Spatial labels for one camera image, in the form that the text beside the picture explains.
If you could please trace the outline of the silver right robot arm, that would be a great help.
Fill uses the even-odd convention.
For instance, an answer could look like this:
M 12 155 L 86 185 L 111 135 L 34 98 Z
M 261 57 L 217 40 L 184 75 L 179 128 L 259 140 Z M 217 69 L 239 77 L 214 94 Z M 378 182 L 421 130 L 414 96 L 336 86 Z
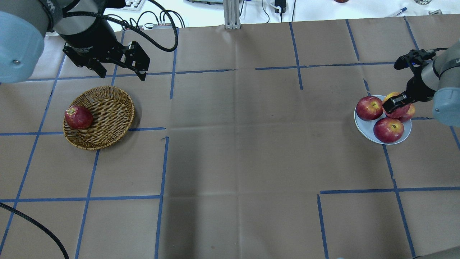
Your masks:
M 410 68 L 414 76 L 406 90 L 384 101 L 388 114 L 416 102 L 433 101 L 432 114 L 442 124 L 460 126 L 460 49 L 459 42 L 449 48 L 410 50 L 399 57 L 395 69 Z

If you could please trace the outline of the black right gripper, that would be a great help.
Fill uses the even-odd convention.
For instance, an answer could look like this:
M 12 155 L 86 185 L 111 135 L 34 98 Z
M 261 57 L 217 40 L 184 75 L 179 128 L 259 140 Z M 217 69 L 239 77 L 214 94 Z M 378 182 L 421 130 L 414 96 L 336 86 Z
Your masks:
M 409 103 L 429 102 L 433 100 L 435 90 L 428 87 L 422 80 L 421 75 L 414 75 L 407 83 L 405 93 L 391 97 L 384 103 L 388 113 L 396 108 L 402 108 Z

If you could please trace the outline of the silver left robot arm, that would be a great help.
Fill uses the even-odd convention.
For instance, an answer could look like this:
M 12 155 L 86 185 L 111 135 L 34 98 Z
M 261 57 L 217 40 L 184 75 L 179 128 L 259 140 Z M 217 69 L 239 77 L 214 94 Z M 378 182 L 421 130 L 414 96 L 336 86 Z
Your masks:
M 106 8 L 121 9 L 124 0 L 2 0 L 0 79 L 16 83 L 29 79 L 44 51 L 47 32 L 64 41 L 63 53 L 77 66 L 105 78 L 104 63 L 127 68 L 144 81 L 150 58 L 136 42 L 121 44 L 101 18 Z

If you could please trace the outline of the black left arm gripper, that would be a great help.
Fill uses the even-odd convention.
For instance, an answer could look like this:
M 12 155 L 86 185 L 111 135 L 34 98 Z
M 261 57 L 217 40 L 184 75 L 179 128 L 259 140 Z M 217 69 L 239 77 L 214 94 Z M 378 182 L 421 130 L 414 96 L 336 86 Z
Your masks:
M 102 63 L 112 63 L 132 70 L 145 81 L 151 62 L 148 54 L 136 41 L 121 44 L 106 20 L 96 18 L 89 28 L 77 34 L 63 34 L 63 39 L 63 52 L 76 66 L 85 66 L 105 78 L 107 69 Z

